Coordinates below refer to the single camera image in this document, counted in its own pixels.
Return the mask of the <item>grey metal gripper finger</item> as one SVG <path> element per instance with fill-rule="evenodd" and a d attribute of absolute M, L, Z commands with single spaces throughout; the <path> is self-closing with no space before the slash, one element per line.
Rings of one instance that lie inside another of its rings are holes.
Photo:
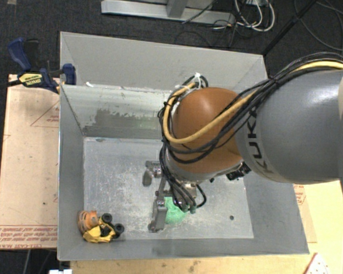
<path fill-rule="evenodd" d="M 152 220 L 149 223 L 148 229 L 152 233 L 157 233 L 165 228 L 168 208 L 165 205 L 164 199 L 156 199 L 153 203 Z"/>
<path fill-rule="evenodd" d="M 143 186 L 150 186 L 154 178 L 160 178 L 162 175 L 161 164 L 159 161 L 146 161 L 145 171 L 143 173 Z"/>

